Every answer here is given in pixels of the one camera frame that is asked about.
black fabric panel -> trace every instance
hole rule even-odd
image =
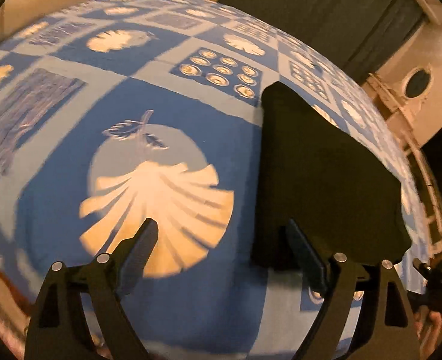
[[[330,59],[357,83],[373,73],[425,19],[415,0],[219,0],[283,30]]]
[[[265,89],[252,258],[296,269],[283,227],[293,218],[319,255],[367,265],[401,261],[411,247],[401,184],[366,147],[281,82]]]

black bracket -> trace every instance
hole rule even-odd
[[[355,291],[364,291],[356,330],[343,360],[419,360],[414,319],[403,284],[387,259],[377,266],[359,264],[342,251],[324,261],[291,220],[286,235],[310,287],[323,305],[293,360],[331,360]]]
[[[119,243],[111,255],[66,267],[52,264],[34,305],[28,327],[25,360],[104,360],[95,352],[81,303],[91,297],[104,340],[113,358],[149,360],[120,300],[134,288],[158,240],[158,225],[146,219],[133,238]]]

dark curtain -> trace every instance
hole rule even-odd
[[[415,0],[219,0],[310,45],[362,83],[426,19]]]

metal rivet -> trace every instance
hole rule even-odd
[[[109,261],[109,254],[107,254],[107,253],[100,254],[100,255],[96,258],[96,261],[97,261],[98,263],[100,263],[100,264],[107,263],[107,262]]]
[[[386,269],[391,269],[391,268],[393,268],[393,263],[392,263],[390,260],[388,260],[388,259],[384,259],[384,260],[381,262],[381,265],[384,266]]]
[[[62,268],[61,261],[56,261],[54,264],[51,265],[51,269],[55,272],[61,270],[61,268]]]
[[[348,258],[344,253],[338,252],[335,253],[335,260],[339,263],[345,263],[348,260]]]

black mount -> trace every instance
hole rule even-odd
[[[158,225],[147,219],[133,238],[87,265],[68,268],[55,262],[36,299],[29,323],[25,360],[105,360],[95,352],[81,303],[88,293],[107,347],[114,359],[150,357],[121,307],[158,239]]]

